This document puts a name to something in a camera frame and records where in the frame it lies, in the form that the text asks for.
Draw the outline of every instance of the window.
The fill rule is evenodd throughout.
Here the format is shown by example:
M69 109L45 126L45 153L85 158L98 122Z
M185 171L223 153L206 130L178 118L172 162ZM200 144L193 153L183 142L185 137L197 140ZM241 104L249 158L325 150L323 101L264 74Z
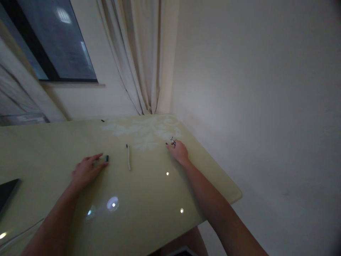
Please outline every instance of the window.
M70 0L0 3L0 18L39 80L97 82Z

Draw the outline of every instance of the white curtain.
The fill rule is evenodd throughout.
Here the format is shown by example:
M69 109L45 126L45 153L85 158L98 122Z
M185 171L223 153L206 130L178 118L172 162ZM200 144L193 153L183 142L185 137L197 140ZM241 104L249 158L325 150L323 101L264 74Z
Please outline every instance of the white curtain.
M25 116L50 122L66 121L41 87L25 54L0 20L0 116ZM2 125L19 124L18 122Z
M161 86L162 0L97 0L123 85L139 114L154 114Z

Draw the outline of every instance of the light green table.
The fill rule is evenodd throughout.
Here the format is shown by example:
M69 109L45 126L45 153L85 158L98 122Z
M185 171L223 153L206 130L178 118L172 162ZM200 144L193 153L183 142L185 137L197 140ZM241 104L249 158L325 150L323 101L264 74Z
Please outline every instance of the light green table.
M0 128L0 183L22 180L0 219L0 234L7 232L0 244L45 217L76 163L100 152L109 155L110 165L80 197L69 254L147 255L199 225L205 218L165 148L172 136L184 142L190 160L230 203L241 198L235 183L170 114ZM19 254L37 228L0 254Z

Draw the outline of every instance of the hand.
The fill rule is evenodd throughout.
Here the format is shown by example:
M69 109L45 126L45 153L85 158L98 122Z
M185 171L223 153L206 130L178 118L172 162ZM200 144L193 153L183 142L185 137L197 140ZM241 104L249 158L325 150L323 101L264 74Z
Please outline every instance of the hand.
M186 146L179 140L175 140L174 142L176 143L175 147L166 145L166 148L168 148L170 154L175 158L175 160L177 160L179 164L183 165L189 161Z
M72 172L71 186L77 191L82 191L91 181L93 181L99 172L108 165L104 162L97 167L93 167L93 162L99 159L103 153L94 155L92 157L85 157L80 163L76 165L75 170Z

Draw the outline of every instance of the wall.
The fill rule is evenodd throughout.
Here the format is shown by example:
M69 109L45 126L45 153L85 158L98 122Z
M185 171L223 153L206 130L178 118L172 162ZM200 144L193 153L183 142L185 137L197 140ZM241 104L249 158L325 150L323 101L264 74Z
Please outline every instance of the wall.
M71 0L97 80L105 87L45 87L69 120L137 115L111 53L96 0Z
M233 208L270 255L341 240L340 15L322 0L180 1L171 112L240 187Z

